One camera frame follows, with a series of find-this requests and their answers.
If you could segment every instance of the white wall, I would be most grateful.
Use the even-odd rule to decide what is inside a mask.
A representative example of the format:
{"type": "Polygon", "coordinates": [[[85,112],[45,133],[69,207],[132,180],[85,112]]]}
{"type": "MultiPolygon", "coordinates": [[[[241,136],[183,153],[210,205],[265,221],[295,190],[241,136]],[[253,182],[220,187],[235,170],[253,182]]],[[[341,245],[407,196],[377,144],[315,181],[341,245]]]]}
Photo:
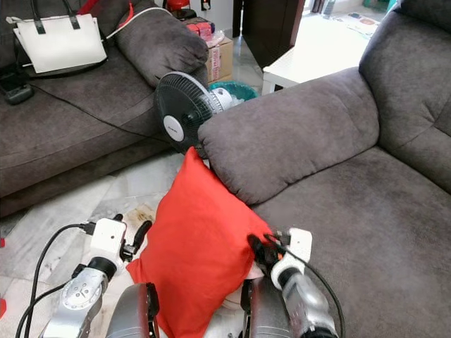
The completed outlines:
{"type": "Polygon", "coordinates": [[[233,0],[211,0],[211,9],[201,11],[200,0],[190,0],[191,9],[198,16],[215,24],[217,30],[231,30],[233,22],[233,0]]]}

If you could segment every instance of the sofa armrest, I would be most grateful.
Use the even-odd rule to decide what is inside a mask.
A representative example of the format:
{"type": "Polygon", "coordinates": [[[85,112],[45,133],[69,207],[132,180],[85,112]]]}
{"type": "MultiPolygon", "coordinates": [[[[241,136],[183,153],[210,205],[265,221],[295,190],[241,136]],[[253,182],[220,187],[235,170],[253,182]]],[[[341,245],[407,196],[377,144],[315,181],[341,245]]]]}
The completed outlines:
{"type": "Polygon", "coordinates": [[[357,68],[244,102],[199,129],[211,167],[247,204],[371,148],[378,134],[357,68]]]}
{"type": "MultiPolygon", "coordinates": [[[[135,15],[149,7],[152,1],[142,0],[135,15]]],[[[165,11],[148,11],[134,19],[116,35],[118,48],[153,87],[166,73],[191,73],[208,59],[208,47],[203,39],[165,11]]]]}

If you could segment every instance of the white table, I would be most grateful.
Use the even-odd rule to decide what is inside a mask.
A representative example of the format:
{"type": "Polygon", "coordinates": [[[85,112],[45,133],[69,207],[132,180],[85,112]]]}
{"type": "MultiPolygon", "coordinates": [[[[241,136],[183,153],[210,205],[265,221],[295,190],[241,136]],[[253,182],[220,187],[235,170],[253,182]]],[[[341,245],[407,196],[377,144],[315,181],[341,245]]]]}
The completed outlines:
{"type": "Polygon", "coordinates": [[[307,16],[301,20],[295,46],[263,69],[262,94],[274,92],[275,85],[291,87],[354,67],[368,42],[343,23],[307,16]]]}

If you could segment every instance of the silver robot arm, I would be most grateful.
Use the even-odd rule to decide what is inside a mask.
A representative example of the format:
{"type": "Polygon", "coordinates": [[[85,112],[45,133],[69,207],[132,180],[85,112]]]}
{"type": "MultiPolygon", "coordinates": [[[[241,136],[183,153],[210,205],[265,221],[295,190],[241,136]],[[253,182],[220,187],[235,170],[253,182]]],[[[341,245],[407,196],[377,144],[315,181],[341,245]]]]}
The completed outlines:
{"type": "Polygon", "coordinates": [[[158,311],[158,296],[153,284],[128,287],[116,304],[106,338],[159,338],[155,318],[158,311]]]}
{"type": "MultiPolygon", "coordinates": [[[[311,233],[292,228],[285,238],[289,239],[287,248],[308,262],[311,233]]],[[[304,274],[304,264],[290,254],[280,259],[275,248],[265,246],[255,236],[248,237],[248,241],[255,252],[256,262],[271,277],[273,284],[269,284],[267,277],[266,282],[252,283],[248,337],[337,338],[327,299],[304,274]],[[275,288],[282,291],[283,301],[275,288]]]]}
{"type": "Polygon", "coordinates": [[[92,223],[89,264],[64,286],[58,308],[39,338],[89,336],[92,319],[101,309],[102,295],[109,281],[116,273],[122,272],[124,261],[131,261],[152,226],[151,222],[144,222],[133,245],[128,245],[124,240],[127,226],[121,220],[122,216],[117,215],[113,220],[102,218],[95,225],[92,223]]]}

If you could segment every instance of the white plastic casing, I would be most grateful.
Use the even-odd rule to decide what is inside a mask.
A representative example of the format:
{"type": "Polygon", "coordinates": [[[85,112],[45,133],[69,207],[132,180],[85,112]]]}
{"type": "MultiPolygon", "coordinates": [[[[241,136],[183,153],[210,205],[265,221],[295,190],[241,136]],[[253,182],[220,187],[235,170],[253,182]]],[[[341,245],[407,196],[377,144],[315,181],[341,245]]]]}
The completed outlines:
{"type": "Polygon", "coordinates": [[[230,93],[224,88],[215,88],[211,93],[218,99],[223,111],[226,111],[233,105],[233,99],[230,93]]]}
{"type": "Polygon", "coordinates": [[[91,239],[88,262],[94,257],[103,257],[116,265],[118,269],[117,274],[121,273],[124,268],[124,262],[120,257],[120,253],[126,230],[127,225],[117,220],[102,218],[97,221],[91,239]]]}
{"type": "Polygon", "coordinates": [[[185,138],[182,125],[171,115],[166,115],[163,119],[164,129],[174,141],[181,142],[185,138]]]}
{"type": "MultiPolygon", "coordinates": [[[[313,242],[311,232],[292,227],[289,233],[291,240],[290,245],[287,247],[287,249],[293,252],[294,255],[302,258],[304,261],[309,262],[311,254],[311,243],[313,242]]],[[[271,271],[271,279],[273,281],[273,284],[279,290],[282,289],[278,281],[279,275],[288,268],[298,268],[301,273],[304,273],[305,266],[289,253],[285,254],[283,258],[273,266],[273,269],[271,271]]]]}

